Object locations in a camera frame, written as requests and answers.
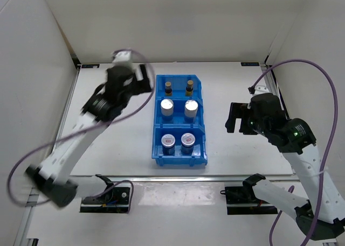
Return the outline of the brown bottle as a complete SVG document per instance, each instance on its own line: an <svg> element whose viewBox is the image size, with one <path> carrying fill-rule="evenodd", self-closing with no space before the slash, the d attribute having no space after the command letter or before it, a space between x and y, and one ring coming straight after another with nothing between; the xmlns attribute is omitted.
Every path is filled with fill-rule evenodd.
<svg viewBox="0 0 345 246"><path fill-rule="evenodd" d="M192 97L193 92L194 92L194 82L192 80L188 80L187 81L187 86L186 86L186 89L185 89L185 95L187 97Z"/></svg>
<svg viewBox="0 0 345 246"><path fill-rule="evenodd" d="M165 83L165 89L164 89L164 92L165 92L165 96L172 96L172 87L171 87L171 82L170 81L167 81Z"/></svg>

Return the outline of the white blue can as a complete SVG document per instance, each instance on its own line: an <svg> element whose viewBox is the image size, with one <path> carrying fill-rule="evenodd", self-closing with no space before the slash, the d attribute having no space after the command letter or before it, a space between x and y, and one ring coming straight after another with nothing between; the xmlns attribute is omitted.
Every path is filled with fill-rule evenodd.
<svg viewBox="0 0 345 246"><path fill-rule="evenodd" d="M198 102L195 100L187 100L184 106L184 120L187 123L193 123L198 112Z"/></svg>
<svg viewBox="0 0 345 246"><path fill-rule="evenodd" d="M162 119L165 122L171 122L174 114L174 102L171 99L163 99L160 106Z"/></svg>

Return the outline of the grey-lid spice jar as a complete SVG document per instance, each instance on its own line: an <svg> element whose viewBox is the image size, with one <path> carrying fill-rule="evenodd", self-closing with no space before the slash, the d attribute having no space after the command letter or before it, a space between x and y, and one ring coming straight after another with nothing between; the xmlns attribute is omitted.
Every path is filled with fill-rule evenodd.
<svg viewBox="0 0 345 246"><path fill-rule="evenodd" d="M192 154L196 138L192 133L184 133L181 137L181 152L183 154Z"/></svg>
<svg viewBox="0 0 345 246"><path fill-rule="evenodd" d="M176 139L172 134L165 134L161 138L162 152L164 155L173 156L175 154Z"/></svg>

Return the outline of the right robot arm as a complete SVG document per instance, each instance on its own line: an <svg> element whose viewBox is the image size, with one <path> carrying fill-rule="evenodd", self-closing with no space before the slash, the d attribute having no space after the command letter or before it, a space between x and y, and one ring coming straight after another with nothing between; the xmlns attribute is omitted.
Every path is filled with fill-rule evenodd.
<svg viewBox="0 0 345 246"><path fill-rule="evenodd" d="M250 103L232 102L225 123L228 133L234 132L237 119L241 120L241 133L262 135L277 147L308 196L293 195L265 176L253 174L243 181L244 200L274 205L294 219L305 235L313 228L313 241L334 239L344 233L344 198L329 174L320 171L322 160L309 125L300 118L287 118L279 98L271 93L255 95Z"/></svg>

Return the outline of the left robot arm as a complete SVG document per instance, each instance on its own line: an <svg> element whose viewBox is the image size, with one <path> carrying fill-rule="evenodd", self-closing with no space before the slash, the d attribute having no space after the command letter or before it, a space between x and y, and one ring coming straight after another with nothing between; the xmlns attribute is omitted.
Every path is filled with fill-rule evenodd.
<svg viewBox="0 0 345 246"><path fill-rule="evenodd" d="M69 137L59 141L55 150L38 166L30 165L25 173L36 189L58 208L64 208L75 198L96 198L101 203L111 201L112 182L99 174L77 182L70 174L81 156L111 123L120 117L132 96L153 93L147 75L147 65L139 65L142 80L128 66L113 66L106 70L107 81L96 87L81 109L81 114Z"/></svg>

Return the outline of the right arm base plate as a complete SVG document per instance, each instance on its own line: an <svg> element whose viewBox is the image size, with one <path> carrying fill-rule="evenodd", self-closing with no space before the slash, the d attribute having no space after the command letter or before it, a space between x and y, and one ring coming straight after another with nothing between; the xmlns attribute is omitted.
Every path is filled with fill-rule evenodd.
<svg viewBox="0 0 345 246"><path fill-rule="evenodd" d="M227 215L274 215L278 210L266 201L249 199L240 186L228 186L220 191L225 196Z"/></svg>

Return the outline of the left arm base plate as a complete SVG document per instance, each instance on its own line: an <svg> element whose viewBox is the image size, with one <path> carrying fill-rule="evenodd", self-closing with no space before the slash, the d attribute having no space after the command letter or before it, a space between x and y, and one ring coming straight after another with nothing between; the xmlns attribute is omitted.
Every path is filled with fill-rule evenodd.
<svg viewBox="0 0 345 246"><path fill-rule="evenodd" d="M82 199L79 212L128 214L132 206L133 192L134 184L131 181L119 181L105 195Z"/></svg>

